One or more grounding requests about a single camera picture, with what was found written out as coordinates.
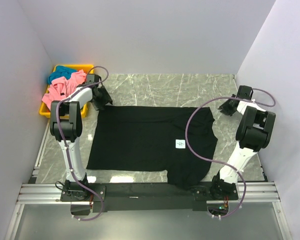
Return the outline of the black t shirt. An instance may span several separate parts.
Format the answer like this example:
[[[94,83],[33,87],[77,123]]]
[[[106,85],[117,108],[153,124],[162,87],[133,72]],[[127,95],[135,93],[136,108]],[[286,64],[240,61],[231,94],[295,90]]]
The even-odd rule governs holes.
[[[208,107],[107,105],[98,113],[89,170],[167,172],[171,185],[197,185],[211,168],[217,138]]]

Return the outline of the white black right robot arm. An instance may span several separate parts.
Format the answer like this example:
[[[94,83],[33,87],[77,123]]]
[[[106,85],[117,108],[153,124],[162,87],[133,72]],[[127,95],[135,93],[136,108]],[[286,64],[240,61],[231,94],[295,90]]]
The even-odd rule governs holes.
[[[209,193],[212,198],[222,200],[237,194],[238,179],[250,159],[261,149],[265,149],[271,140],[276,114],[259,106],[253,99],[254,89],[241,85],[237,94],[228,99],[218,109],[226,116],[235,112],[242,115],[238,125],[235,148],[218,173],[213,176]]]

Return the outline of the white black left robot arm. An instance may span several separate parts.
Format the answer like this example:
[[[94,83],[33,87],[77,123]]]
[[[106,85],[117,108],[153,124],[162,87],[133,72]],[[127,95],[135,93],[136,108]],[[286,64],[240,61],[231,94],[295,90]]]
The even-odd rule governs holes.
[[[54,100],[50,107],[50,133],[61,147],[66,180],[63,191],[72,194],[78,201],[90,195],[87,173],[80,152],[80,136],[83,132],[81,109],[91,102],[96,110],[102,110],[113,100],[103,85],[101,76],[88,73],[87,80],[62,100]]]

